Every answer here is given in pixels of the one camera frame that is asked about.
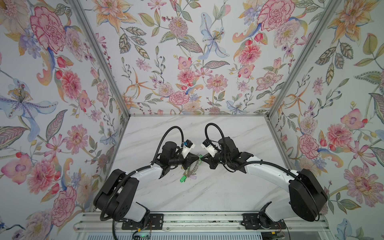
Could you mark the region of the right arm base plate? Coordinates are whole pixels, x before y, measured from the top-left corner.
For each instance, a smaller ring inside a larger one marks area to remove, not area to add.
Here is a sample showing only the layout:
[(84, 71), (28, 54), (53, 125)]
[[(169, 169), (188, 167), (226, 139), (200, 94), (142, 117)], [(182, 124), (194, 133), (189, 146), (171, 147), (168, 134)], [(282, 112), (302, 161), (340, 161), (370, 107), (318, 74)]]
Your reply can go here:
[(241, 225), (244, 226), (246, 230), (284, 230), (287, 228), (282, 220), (273, 222), (265, 214), (242, 214), (242, 217)]

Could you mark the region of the green key tag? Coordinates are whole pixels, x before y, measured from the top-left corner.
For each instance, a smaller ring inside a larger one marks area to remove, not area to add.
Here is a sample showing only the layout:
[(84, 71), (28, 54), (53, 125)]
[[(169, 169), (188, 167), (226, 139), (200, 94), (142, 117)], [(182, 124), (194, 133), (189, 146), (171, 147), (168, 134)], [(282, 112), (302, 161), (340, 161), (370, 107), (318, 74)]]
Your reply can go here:
[(186, 181), (188, 177), (187, 176), (182, 176), (181, 179), (180, 179), (180, 182), (181, 183), (184, 183)]

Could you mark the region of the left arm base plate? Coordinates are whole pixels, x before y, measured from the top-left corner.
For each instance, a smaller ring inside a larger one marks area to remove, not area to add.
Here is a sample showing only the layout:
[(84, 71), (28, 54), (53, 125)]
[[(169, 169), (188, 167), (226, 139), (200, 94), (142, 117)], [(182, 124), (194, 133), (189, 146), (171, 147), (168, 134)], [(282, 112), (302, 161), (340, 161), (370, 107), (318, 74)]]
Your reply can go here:
[(162, 230), (163, 224), (164, 214), (148, 214), (139, 222), (133, 220), (123, 222), (122, 230)]

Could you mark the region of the round metal key organizer disc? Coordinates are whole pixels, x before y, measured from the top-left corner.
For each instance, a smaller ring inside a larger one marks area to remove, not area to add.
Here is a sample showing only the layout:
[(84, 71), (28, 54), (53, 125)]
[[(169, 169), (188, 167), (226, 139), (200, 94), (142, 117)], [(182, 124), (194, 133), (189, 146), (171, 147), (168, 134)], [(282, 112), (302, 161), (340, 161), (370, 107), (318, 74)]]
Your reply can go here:
[(197, 179), (196, 172), (197, 172), (199, 166), (202, 164), (202, 161), (201, 161), (202, 155), (199, 155), (199, 156), (200, 156), (200, 159), (195, 162), (194, 166), (190, 166), (188, 168), (185, 168), (183, 176), (187, 176), (188, 177), (187, 179), (192, 179), (192, 180)]

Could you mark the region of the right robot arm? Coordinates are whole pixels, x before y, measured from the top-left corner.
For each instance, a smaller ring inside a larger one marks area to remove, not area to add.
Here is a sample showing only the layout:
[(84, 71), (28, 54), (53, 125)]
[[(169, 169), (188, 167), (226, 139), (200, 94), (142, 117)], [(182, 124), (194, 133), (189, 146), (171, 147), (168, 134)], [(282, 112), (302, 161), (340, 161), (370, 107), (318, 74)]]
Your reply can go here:
[(207, 151), (203, 161), (211, 169), (221, 164), (233, 172), (240, 171), (262, 178), (287, 192), (286, 198), (277, 202), (270, 201), (262, 207), (257, 215), (260, 223), (270, 225), (292, 217), (307, 222), (320, 219), (320, 211), (326, 205), (328, 196), (310, 170), (289, 170), (261, 160), (251, 153), (240, 152), (229, 137), (219, 140), (218, 144), (215, 146), (210, 140), (201, 144)]

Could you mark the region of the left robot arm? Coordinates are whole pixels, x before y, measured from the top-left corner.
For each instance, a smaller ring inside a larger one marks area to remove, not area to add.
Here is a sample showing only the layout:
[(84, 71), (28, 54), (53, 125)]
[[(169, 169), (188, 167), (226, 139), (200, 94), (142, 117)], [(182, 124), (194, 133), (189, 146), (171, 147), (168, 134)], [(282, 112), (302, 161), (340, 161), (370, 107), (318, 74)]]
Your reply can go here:
[(181, 146), (166, 142), (150, 165), (130, 173), (120, 169), (112, 171), (94, 199), (94, 206), (101, 211), (100, 220), (148, 222), (150, 210), (135, 202), (138, 187), (165, 177), (173, 167), (182, 166), (186, 170), (200, 159), (191, 153), (195, 146), (190, 140)]

